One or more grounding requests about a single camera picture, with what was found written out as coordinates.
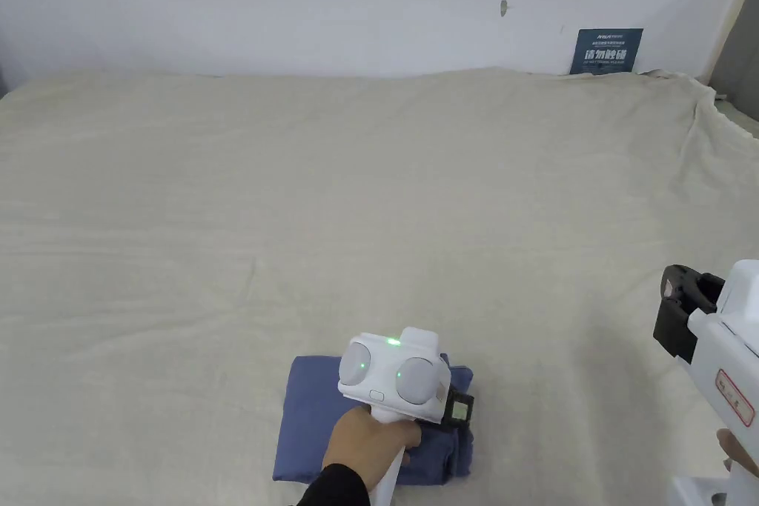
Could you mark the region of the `person's right hand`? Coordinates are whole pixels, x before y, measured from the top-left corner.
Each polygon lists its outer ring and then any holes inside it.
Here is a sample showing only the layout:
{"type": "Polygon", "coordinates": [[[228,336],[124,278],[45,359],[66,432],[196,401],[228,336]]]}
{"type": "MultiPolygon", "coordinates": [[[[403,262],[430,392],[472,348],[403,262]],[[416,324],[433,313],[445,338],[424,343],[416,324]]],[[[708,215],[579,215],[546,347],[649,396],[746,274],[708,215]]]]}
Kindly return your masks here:
{"type": "Polygon", "coordinates": [[[723,465],[728,471],[739,465],[755,478],[758,478],[757,464],[730,430],[721,428],[716,432],[716,437],[720,448],[726,454],[723,465]]]}

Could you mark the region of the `person's left hand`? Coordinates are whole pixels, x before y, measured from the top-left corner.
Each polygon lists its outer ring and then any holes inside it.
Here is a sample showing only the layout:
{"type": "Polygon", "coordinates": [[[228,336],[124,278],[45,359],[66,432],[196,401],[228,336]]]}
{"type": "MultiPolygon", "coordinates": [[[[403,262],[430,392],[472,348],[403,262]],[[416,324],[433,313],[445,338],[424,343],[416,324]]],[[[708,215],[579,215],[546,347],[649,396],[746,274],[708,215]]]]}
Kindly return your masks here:
{"type": "Polygon", "coordinates": [[[368,492],[380,483],[397,457],[420,444],[413,420],[382,423],[365,407],[355,407],[335,424],[325,451],[324,468],[340,465],[358,475],[368,492]]]}

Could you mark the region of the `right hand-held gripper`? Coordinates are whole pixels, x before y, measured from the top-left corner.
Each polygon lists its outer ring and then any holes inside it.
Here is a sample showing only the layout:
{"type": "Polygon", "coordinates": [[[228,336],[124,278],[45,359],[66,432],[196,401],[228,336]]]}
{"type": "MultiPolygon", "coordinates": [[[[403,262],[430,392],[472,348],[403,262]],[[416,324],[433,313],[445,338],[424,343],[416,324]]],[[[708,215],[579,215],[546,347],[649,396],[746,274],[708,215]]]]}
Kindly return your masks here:
{"type": "Polygon", "coordinates": [[[758,261],[722,279],[665,267],[653,337],[680,362],[753,462],[758,460],[758,261]]]}

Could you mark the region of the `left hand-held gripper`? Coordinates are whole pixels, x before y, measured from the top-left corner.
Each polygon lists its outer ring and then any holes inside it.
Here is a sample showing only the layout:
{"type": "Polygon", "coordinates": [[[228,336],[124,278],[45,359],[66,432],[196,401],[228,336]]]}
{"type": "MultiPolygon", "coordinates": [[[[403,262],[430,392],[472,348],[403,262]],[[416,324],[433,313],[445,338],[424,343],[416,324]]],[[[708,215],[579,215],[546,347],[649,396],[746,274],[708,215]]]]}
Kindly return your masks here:
{"type": "MultiPolygon", "coordinates": [[[[338,388],[345,398],[367,408],[382,423],[413,420],[421,430],[467,436],[474,399],[454,385],[451,368],[442,357],[436,333],[405,328],[400,337],[361,333],[352,338],[339,365],[338,388]]],[[[391,498],[405,462],[397,457],[371,492],[371,498],[391,498]]]]}

